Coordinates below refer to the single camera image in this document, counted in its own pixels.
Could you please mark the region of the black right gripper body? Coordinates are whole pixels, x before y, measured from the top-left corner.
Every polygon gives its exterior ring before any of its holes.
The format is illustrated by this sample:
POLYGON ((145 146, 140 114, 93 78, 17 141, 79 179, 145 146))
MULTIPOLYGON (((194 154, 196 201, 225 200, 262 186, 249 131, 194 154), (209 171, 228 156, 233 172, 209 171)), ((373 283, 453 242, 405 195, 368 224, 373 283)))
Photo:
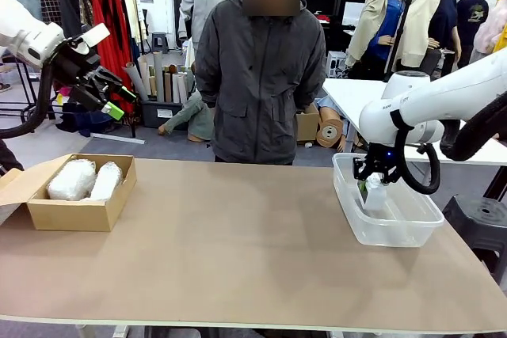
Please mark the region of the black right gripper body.
POLYGON ((364 159, 363 171, 367 174, 399 173, 398 162, 401 149, 396 146, 385 146, 379 143, 370 143, 364 159))

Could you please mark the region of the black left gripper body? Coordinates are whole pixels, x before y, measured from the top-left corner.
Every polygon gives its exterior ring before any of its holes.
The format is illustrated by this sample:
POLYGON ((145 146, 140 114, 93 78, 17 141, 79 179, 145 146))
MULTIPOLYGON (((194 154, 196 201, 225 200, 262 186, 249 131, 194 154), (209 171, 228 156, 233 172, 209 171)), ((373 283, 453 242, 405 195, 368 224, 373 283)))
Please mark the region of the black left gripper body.
POLYGON ((53 88, 59 93, 69 88, 68 97, 89 111, 98 111, 103 107, 98 90, 87 78, 98 68, 98 55, 88 52, 78 53, 68 43, 63 43, 53 58, 53 88))

